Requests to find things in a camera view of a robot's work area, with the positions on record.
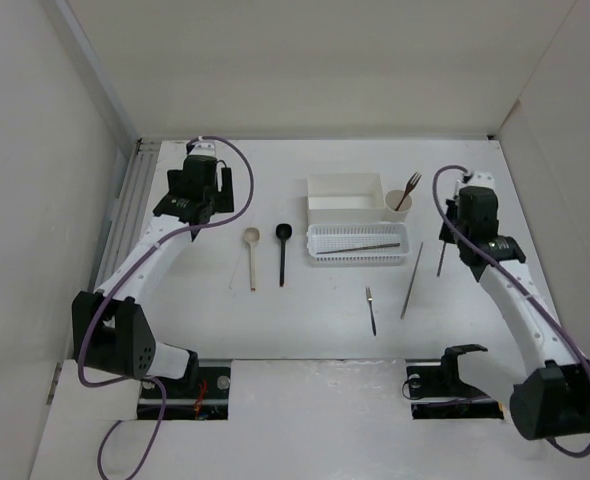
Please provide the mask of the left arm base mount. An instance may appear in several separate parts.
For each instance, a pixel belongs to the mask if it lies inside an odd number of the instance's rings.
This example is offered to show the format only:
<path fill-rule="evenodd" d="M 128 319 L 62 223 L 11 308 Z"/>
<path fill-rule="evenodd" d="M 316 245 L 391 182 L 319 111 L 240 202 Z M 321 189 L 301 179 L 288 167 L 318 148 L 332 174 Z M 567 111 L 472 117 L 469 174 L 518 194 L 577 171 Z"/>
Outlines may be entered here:
<path fill-rule="evenodd" d="M 223 421 L 228 419 L 232 362 L 201 361 L 195 380 L 190 384 L 160 378 L 166 389 L 164 420 Z M 156 420 L 162 405 L 159 386 L 144 381 L 136 407 L 138 420 Z"/>

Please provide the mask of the black chopstick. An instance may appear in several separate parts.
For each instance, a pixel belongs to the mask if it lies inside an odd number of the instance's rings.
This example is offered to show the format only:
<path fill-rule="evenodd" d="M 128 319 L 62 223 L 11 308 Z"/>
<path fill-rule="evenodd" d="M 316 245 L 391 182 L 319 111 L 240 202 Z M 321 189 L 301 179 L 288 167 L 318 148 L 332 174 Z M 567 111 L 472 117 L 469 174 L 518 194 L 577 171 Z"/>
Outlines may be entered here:
<path fill-rule="evenodd" d="M 363 247 L 353 247 L 353 248 L 346 248 L 346 249 L 339 249 L 339 250 L 333 250 L 333 251 L 328 251 L 328 252 L 324 252 L 324 253 L 346 253 L 346 252 L 357 252 L 357 251 L 368 251 L 368 250 L 376 250 L 376 249 L 382 249 L 382 248 L 397 248 L 400 247 L 401 243 L 397 242 L 397 243 L 387 243 L 387 244 L 380 244 L 380 245 L 371 245 L 371 246 L 363 246 Z"/>
<path fill-rule="evenodd" d="M 371 245 L 371 246 L 361 246 L 361 247 L 352 247 L 352 248 L 344 248 L 344 249 L 335 249 L 335 250 L 326 250 L 317 252 L 317 255 L 332 255 L 332 254 L 339 254 L 339 253 L 348 253 L 348 252 L 359 252 L 359 251 L 368 251 L 382 248 L 378 245 Z"/>

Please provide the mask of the brown wooden fork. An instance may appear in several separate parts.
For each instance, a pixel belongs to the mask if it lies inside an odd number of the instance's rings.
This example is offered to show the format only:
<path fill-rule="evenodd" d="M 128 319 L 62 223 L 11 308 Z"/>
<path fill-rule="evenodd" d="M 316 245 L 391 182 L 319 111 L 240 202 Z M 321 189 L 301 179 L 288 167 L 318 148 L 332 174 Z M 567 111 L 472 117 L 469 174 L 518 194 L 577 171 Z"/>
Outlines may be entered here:
<path fill-rule="evenodd" d="M 404 193 L 395 207 L 396 211 L 399 211 L 401 209 L 404 201 L 411 194 L 411 192 L 416 188 L 416 186 L 420 182 L 421 178 L 422 178 L 422 174 L 420 172 L 415 172 L 410 177 L 410 179 L 407 181 L 407 183 L 405 185 Z"/>

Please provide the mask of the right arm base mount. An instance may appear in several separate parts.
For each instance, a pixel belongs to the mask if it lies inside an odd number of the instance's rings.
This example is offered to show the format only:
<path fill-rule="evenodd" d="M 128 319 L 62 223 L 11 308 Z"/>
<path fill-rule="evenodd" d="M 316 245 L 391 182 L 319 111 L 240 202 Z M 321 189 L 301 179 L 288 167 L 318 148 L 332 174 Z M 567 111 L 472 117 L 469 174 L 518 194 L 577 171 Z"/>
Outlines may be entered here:
<path fill-rule="evenodd" d="M 410 402 L 412 419 L 503 420 L 501 404 L 459 375 L 461 356 L 487 351 L 479 344 L 464 344 L 447 347 L 439 359 L 406 360 L 401 393 Z"/>

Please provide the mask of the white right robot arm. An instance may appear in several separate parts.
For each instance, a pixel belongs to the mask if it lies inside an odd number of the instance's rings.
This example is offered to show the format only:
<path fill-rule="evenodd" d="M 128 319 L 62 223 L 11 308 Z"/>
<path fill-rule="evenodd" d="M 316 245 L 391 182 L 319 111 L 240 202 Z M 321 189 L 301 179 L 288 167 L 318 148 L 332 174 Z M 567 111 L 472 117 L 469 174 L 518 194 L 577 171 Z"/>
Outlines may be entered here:
<path fill-rule="evenodd" d="M 519 244 L 499 233 L 499 202 L 492 185 L 460 181 L 447 203 L 441 239 L 457 246 L 460 260 L 499 309 L 524 364 L 517 374 L 473 368 L 454 359 L 438 369 L 440 386 L 462 393 L 474 379 L 509 407 L 527 440 L 590 434 L 590 360 L 543 304 Z"/>

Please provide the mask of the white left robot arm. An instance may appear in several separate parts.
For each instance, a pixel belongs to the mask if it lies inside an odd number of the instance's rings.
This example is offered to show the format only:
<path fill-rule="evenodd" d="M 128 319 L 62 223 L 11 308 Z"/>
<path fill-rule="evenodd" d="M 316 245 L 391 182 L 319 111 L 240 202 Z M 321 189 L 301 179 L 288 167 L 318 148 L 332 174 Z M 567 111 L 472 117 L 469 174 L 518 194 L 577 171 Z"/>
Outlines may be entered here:
<path fill-rule="evenodd" d="M 167 173 L 168 190 L 153 209 L 140 240 L 112 276 L 72 303 L 74 358 L 78 377 L 93 386 L 88 368 L 126 379 L 164 384 L 176 396 L 198 387 L 196 352 L 155 338 L 145 306 L 175 259 L 200 231 L 217 227 L 213 216 L 236 219 L 232 171 L 211 142 L 191 144 L 181 168 Z"/>

